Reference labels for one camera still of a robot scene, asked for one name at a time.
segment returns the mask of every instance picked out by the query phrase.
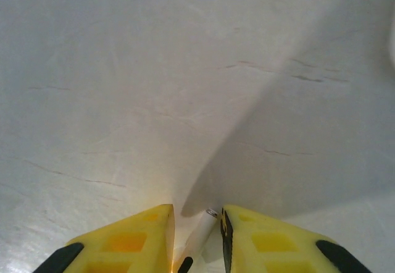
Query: white floor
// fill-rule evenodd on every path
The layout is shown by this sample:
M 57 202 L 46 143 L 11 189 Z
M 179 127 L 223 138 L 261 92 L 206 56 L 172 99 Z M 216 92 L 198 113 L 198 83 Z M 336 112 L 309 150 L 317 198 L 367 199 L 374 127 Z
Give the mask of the white floor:
M 1 271 L 161 203 L 180 245 L 236 203 L 393 272 L 394 3 L 0 0 Z

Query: small white object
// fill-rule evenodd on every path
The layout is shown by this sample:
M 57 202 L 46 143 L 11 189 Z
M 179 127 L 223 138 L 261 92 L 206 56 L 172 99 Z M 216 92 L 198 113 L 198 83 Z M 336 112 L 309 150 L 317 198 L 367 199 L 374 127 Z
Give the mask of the small white object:
M 187 273 L 191 270 L 211 234 L 217 216 L 218 213 L 213 209 L 206 209 L 197 227 L 188 237 L 181 256 L 173 264 L 173 273 Z

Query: white surface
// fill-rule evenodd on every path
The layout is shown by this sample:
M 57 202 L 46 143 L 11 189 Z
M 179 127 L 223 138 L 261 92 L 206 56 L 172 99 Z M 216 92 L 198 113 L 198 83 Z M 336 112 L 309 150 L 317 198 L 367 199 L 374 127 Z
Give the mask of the white surface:
M 0 0 L 1 271 L 160 203 L 181 243 L 226 202 L 392 272 L 393 4 Z
M 179 256 L 175 256 L 173 262 L 173 272 L 178 272 L 181 265 L 184 264 L 186 258 L 192 259 L 192 266 L 188 269 L 188 273 L 192 273 L 193 269 L 196 267 L 196 261 L 200 258 L 204 246 L 209 239 L 217 219 L 220 217 L 216 211 L 212 209 L 207 209 L 202 212 L 202 216 L 188 239 L 185 246 L 182 248 L 182 253 Z

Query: square cutout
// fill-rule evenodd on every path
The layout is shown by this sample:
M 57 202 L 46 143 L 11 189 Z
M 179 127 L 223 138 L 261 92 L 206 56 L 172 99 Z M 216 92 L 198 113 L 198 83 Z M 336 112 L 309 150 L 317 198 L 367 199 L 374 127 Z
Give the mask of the square cutout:
M 268 261 L 265 262 L 267 273 L 316 273 L 313 267 L 308 262 L 297 262 L 297 261 Z
M 159 216 L 157 214 L 150 214 L 148 216 L 145 216 L 144 220 L 148 221 L 148 222 L 153 222 L 153 221 L 156 221 L 158 219 L 158 217 Z
M 252 242 L 260 253 L 297 251 L 296 245 L 282 233 L 255 233 Z
M 244 216 L 244 215 L 242 215 L 242 214 L 239 215 L 239 219 L 240 219 L 242 222 L 254 222 L 254 221 L 255 221 L 255 219 L 253 219 L 253 218 L 251 218 L 251 217 L 248 217 L 248 216 Z
M 142 232 L 119 233 L 109 237 L 102 251 L 138 253 L 143 249 L 146 239 L 147 234 Z
M 93 262 L 86 266 L 84 273 L 127 273 L 130 266 L 125 262 Z

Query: black rubber pad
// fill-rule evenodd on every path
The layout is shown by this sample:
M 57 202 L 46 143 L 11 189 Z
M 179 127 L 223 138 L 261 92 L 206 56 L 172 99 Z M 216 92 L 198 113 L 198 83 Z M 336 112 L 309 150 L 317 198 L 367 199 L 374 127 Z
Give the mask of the black rubber pad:
M 83 248 L 82 243 L 73 243 L 59 248 L 33 273 L 63 273 Z
M 315 243 L 319 250 L 340 273 L 372 273 L 358 261 L 347 249 L 335 243 L 319 240 Z
M 222 250 L 225 262 L 225 272 L 230 273 L 232 266 L 233 227 L 228 214 L 222 209 L 221 218 Z

